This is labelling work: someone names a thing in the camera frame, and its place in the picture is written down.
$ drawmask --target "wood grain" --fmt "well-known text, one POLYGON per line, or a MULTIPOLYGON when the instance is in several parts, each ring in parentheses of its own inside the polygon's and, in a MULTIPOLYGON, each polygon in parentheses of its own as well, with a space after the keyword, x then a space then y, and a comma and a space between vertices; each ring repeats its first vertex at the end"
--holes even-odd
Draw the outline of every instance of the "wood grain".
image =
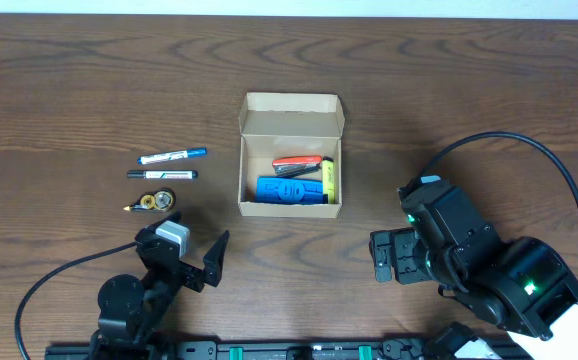
MULTIPOLYGON (((367 249, 370 231, 406 225, 396 188, 435 151, 485 130, 536 137, 578 182, 578 22, 0 15, 0 359, 19 358, 13 318, 27 289, 159 219, 121 210, 159 185, 178 194, 190 261, 231 232, 222 283, 181 292, 169 331, 368 338, 458 320, 495 333, 432 283, 377 284, 367 249), (239 215, 247 91, 341 97, 338 219, 239 215), (142 154, 195 146, 210 155, 176 167, 198 170, 197 181, 125 179, 142 154)), ((482 141, 438 173, 505 238, 547 241, 578 276, 573 200, 540 154, 482 141)), ((121 273, 144 273, 132 251, 43 286, 23 319, 32 358, 52 342, 88 341, 98 289, 121 273)))

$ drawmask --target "pen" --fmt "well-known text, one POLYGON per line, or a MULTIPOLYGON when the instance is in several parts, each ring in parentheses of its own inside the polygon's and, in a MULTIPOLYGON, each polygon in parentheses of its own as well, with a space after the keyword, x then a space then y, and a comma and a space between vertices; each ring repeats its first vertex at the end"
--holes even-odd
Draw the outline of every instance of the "pen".
POLYGON ((195 179, 198 177, 198 172, 195 170, 129 170, 127 177, 130 179, 195 179))
POLYGON ((124 211, 135 211, 135 212, 140 212, 140 211, 153 211, 151 209, 147 209, 145 206, 143 205, 132 205, 132 206, 125 206, 123 208, 124 211))
POLYGON ((190 157, 198 157, 205 155, 207 155, 207 148, 187 149, 181 151, 174 151, 170 153, 142 156, 138 158, 138 164, 146 165, 157 162, 186 159, 190 157))

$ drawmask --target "cardboard box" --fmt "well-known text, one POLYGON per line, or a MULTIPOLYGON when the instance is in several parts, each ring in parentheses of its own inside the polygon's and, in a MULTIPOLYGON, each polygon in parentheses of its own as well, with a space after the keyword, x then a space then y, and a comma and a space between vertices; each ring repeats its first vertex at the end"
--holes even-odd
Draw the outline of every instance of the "cardboard box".
MULTIPOLYGON (((345 125, 337 95, 248 93, 240 116, 240 186, 243 216, 335 218, 342 206, 341 137, 345 125), (271 162, 320 155, 334 161, 335 202, 281 205, 255 202, 260 176, 274 176, 271 162)), ((296 177, 322 180, 322 170, 296 177)))

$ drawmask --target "blue tape dispenser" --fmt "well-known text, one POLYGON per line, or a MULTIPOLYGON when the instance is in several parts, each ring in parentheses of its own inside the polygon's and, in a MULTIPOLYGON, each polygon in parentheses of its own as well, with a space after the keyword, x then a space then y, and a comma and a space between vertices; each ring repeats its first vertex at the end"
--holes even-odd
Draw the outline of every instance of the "blue tape dispenser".
POLYGON ((259 177, 256 202, 268 204, 323 204, 322 182, 259 177))

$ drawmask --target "green led light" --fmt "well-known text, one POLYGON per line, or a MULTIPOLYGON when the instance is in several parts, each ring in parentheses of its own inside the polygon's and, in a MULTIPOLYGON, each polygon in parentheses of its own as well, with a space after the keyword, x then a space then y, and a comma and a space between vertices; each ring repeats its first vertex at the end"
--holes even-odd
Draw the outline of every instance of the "green led light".
POLYGON ((538 289, 536 289, 536 285, 534 285, 533 283, 529 283, 527 284, 527 286, 525 286, 525 292, 527 293, 527 295, 531 295, 537 290, 538 289))

